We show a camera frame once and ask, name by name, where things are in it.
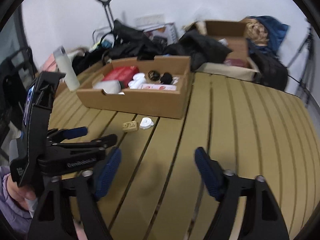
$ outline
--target blue textured pad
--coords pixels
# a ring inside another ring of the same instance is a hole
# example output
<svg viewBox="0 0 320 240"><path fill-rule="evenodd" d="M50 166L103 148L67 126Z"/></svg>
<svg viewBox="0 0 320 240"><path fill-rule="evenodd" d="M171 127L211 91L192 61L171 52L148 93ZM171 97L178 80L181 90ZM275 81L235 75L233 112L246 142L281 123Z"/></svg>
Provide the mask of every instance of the blue textured pad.
<svg viewBox="0 0 320 240"><path fill-rule="evenodd" d="M71 140L74 138L86 136L88 134L88 128L87 127L79 127L74 129L65 130L63 132L64 138Z"/></svg>
<svg viewBox="0 0 320 240"><path fill-rule="evenodd" d="M121 163L121 150L119 148L116 148L114 152L111 152L110 154L112 154L112 156L101 170L101 173L98 176L96 182L96 192L94 195L98 200L107 195L111 183Z"/></svg>
<svg viewBox="0 0 320 240"><path fill-rule="evenodd" d="M214 171L210 166L210 158L203 150L203 148L196 149L195 152L195 162L198 167L198 170L201 174L202 180L208 190L208 193L211 197L219 197L219 182L214 175Z"/></svg>

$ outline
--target tripod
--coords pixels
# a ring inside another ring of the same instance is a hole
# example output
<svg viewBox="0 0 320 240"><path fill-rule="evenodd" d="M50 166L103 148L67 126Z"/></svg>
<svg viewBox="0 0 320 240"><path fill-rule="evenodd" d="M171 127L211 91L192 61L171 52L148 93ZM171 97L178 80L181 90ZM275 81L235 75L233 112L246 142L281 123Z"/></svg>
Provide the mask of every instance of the tripod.
<svg viewBox="0 0 320 240"><path fill-rule="evenodd" d="M298 94L300 94L299 97L301 99L303 98L304 95L306 95L307 98L306 98L306 102L305 103L306 103L306 106L308 106L309 100L310 100L310 96L311 96L311 92L312 92L312 89L313 89L314 73L315 73L315 66L314 66L314 64L312 62L312 60L314 58L314 38L313 38L313 34L312 34L311 25L308 28L308 36L305 38L303 43L300 45L297 53L294 55L294 57L292 58L292 60L288 64L288 66L287 66L288 69L291 67L293 62L297 59L299 54L302 52L302 50L303 50L305 45L308 46L307 47L308 48L308 58L306 60L306 64L305 64L305 67L303 69L303 73L302 73L302 76L300 78L300 81L297 81L296 79L294 79L294 80L299 83L299 86L298 86L297 91L296 91L296 95L298 96Z"/></svg>

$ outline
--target yellow soap bar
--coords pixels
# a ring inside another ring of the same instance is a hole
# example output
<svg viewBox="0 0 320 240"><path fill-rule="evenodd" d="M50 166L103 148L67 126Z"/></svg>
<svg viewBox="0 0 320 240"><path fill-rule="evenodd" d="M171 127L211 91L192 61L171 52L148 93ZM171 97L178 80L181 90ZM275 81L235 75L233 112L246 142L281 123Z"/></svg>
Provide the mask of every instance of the yellow soap bar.
<svg viewBox="0 0 320 240"><path fill-rule="evenodd" d="M122 130L124 132L134 132L134 131L137 131L138 129L139 129L139 126L137 121L125 122L122 125Z"/></svg>

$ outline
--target black round object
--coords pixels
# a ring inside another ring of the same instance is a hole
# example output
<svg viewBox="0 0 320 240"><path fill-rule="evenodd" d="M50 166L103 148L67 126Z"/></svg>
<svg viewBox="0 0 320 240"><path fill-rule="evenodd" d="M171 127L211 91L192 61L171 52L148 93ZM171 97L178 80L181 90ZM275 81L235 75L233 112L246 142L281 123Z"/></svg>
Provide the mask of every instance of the black round object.
<svg viewBox="0 0 320 240"><path fill-rule="evenodd" d="M168 72L164 73L162 78L160 78L160 83L164 85L171 85L172 83L172 75Z"/></svg>
<svg viewBox="0 0 320 240"><path fill-rule="evenodd" d="M148 77L150 78L151 81L159 81L160 80L160 73L156 70L151 70L149 73L148 73Z"/></svg>

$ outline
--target person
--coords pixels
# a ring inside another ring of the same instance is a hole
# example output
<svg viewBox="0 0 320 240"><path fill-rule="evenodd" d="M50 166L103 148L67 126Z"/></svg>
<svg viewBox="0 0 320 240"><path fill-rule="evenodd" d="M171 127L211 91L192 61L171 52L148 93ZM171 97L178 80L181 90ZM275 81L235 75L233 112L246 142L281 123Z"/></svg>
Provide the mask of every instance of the person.
<svg viewBox="0 0 320 240"><path fill-rule="evenodd" d="M12 181L9 167L0 166L0 210L12 229L22 236L28 234L32 220L26 199L36 199L32 187L18 187ZM84 230L77 223L74 225L78 239L87 240Z"/></svg>

